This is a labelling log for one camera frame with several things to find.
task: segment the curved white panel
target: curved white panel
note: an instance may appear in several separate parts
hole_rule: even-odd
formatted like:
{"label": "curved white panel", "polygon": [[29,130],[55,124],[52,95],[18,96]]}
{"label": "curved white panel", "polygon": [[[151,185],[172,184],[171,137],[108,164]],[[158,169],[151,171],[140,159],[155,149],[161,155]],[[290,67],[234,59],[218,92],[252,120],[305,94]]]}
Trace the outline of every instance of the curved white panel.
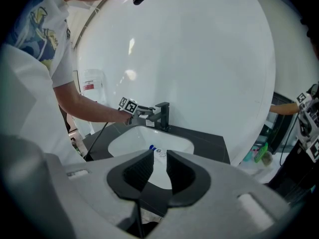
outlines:
{"label": "curved white panel", "polygon": [[275,83],[257,0],[108,0],[78,59],[80,72],[105,72],[110,106],[122,96],[144,106],[170,102],[170,124],[222,135],[233,165],[257,139]]}

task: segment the cable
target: cable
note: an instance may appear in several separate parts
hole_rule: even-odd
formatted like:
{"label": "cable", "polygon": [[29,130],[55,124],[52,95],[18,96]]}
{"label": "cable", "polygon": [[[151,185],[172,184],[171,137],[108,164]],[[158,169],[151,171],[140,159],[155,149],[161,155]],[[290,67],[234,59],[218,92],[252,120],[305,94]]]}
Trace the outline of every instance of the cable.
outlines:
{"label": "cable", "polygon": [[105,123],[105,125],[103,126],[103,128],[101,129],[100,133],[98,134],[98,136],[94,139],[93,143],[91,144],[88,152],[86,153],[86,155],[84,156],[84,160],[86,161],[86,157],[88,156],[88,154],[90,154],[94,144],[96,143],[96,141],[99,139],[99,137],[101,136],[103,130],[105,129],[105,127],[108,125],[108,122]]}
{"label": "cable", "polygon": [[290,136],[290,134],[291,134],[292,130],[294,129],[294,126],[295,126],[296,121],[297,121],[297,119],[298,119],[298,115],[299,115],[299,113],[297,114],[297,117],[296,117],[296,119],[295,119],[295,122],[294,122],[294,124],[293,124],[292,128],[290,129],[290,132],[289,132],[289,134],[288,134],[288,137],[287,137],[286,143],[285,143],[285,145],[284,145],[283,151],[281,152],[281,156],[280,156],[280,160],[279,160],[279,164],[280,164],[280,166],[282,166],[282,164],[281,164],[281,159],[282,159],[282,157],[283,157],[283,153],[284,153],[284,150],[285,150],[285,148],[286,148],[286,145],[287,145],[287,142],[288,142],[289,136]]}

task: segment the white sink basin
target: white sink basin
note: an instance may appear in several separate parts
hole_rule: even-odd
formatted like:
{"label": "white sink basin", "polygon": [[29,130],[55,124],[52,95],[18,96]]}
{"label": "white sink basin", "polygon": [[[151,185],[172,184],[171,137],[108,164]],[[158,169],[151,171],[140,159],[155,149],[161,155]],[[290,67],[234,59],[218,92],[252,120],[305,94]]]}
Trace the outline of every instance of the white sink basin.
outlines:
{"label": "white sink basin", "polygon": [[[116,157],[138,150],[148,150],[150,145],[165,151],[170,149],[194,154],[194,145],[190,140],[145,126],[133,127],[114,139],[110,143],[108,151]],[[166,155],[159,155],[155,151],[154,170],[149,182],[163,189],[171,189],[170,179],[166,173]]]}

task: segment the person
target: person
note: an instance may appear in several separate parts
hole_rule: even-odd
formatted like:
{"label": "person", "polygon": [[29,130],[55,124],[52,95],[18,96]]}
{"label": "person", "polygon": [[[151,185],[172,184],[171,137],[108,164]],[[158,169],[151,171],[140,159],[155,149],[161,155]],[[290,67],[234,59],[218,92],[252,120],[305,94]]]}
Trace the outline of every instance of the person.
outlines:
{"label": "person", "polygon": [[7,94],[0,132],[35,142],[62,164],[85,162],[72,147],[59,106],[93,122],[126,122],[131,115],[80,95],[72,76],[70,0],[30,0],[1,47]]}
{"label": "person", "polygon": [[[319,99],[319,89],[318,84],[313,84],[310,89],[308,89],[307,93],[311,95],[312,99]],[[299,107],[297,103],[284,104],[279,106],[270,106],[270,112],[280,114],[280,115],[293,115],[299,112]]]}
{"label": "person", "polygon": [[[312,99],[319,99],[318,84],[312,85],[307,91]],[[319,114],[317,103],[314,105]],[[297,103],[271,106],[270,111],[281,115],[292,115],[299,112]],[[279,193],[286,201],[294,205],[305,199],[311,188],[319,182],[319,162],[313,163],[306,153],[300,140],[287,156],[275,177],[268,183],[268,187]]]}

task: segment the countertop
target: countertop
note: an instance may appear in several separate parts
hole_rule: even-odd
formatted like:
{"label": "countertop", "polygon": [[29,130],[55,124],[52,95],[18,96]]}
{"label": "countertop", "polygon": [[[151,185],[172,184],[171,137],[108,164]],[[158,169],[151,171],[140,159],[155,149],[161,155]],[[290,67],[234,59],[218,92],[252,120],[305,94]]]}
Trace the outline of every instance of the countertop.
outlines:
{"label": "countertop", "polygon": [[[92,148],[90,153],[91,158],[93,160],[112,158],[113,156],[108,151],[109,144],[115,138],[137,125],[146,126],[146,120],[139,118],[138,124],[130,126],[125,126],[123,123],[114,123],[107,126]],[[222,136],[193,131],[173,125],[170,126],[168,133],[190,140],[194,144],[194,155],[230,164],[227,148]],[[90,148],[98,134],[99,132],[83,140],[87,149]],[[167,211],[166,203],[171,196],[171,190],[162,189],[152,183],[147,183],[142,191],[141,206],[163,217]]]}

